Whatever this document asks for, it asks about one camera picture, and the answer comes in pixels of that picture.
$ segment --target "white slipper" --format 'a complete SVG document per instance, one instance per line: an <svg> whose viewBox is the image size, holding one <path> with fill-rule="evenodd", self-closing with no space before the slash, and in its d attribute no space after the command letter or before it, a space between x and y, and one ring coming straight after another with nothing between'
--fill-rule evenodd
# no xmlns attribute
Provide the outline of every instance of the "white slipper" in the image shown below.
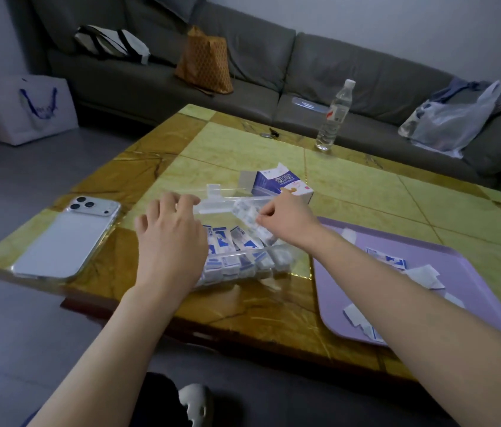
<svg viewBox="0 0 501 427"><path fill-rule="evenodd" d="M213 395L201 384L191 384L179 390L179 401L187 410L192 427L211 427L213 423Z"/></svg>

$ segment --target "hand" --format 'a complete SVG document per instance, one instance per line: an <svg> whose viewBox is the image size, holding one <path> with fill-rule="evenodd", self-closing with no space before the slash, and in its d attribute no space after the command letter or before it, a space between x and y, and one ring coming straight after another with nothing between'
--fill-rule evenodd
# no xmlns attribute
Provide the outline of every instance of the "hand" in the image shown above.
<svg viewBox="0 0 501 427"><path fill-rule="evenodd" d="M201 277L207 234L193 217L193 195L166 192L134 221L140 258L136 285L151 287L179 307Z"/></svg>
<svg viewBox="0 0 501 427"><path fill-rule="evenodd" d="M323 228L302 198L286 189L260 210L256 223L303 250L312 234Z"/></svg>

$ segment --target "purple tray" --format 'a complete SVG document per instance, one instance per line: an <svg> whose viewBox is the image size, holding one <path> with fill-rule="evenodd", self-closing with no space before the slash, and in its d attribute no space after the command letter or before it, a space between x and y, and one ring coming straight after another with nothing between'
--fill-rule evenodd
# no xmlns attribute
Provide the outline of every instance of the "purple tray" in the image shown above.
<svg viewBox="0 0 501 427"><path fill-rule="evenodd" d="M402 237L380 230L369 229L337 220L318 217L322 224L341 234L344 228L357 233L355 245L362 250L374 248L383 253L406 259L407 268L432 265L446 290L435 290L444 296L448 291L461 299L466 309L501 331L501 303L489 289L474 267L459 252L449 247ZM343 313L351 304L330 274L318 261L314 261L314 274L318 291L320 315L326 327L347 339L386 346L368 338L361 328L355 328Z"/></svg>

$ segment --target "white smartphone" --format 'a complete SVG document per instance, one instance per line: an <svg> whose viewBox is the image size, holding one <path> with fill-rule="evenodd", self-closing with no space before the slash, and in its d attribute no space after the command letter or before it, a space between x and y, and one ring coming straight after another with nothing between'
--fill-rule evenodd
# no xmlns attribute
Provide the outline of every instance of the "white smartphone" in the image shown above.
<svg viewBox="0 0 501 427"><path fill-rule="evenodd" d="M112 228L120 204L79 196L12 265L19 277L70 280Z"/></svg>

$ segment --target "plastic water bottle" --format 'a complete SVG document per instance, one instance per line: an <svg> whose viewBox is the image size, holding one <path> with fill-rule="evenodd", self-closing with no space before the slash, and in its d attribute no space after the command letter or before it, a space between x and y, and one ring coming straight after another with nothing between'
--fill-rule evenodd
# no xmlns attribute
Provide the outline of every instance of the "plastic water bottle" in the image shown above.
<svg viewBox="0 0 501 427"><path fill-rule="evenodd" d="M341 91L335 95L334 101L330 105L330 109L326 114L326 120L320 128L318 138L316 139L316 147L320 150L327 151L335 142L335 137L338 135L339 127L343 120L346 119L347 113L350 111L352 97L351 94L355 87L355 81L346 80Z"/></svg>

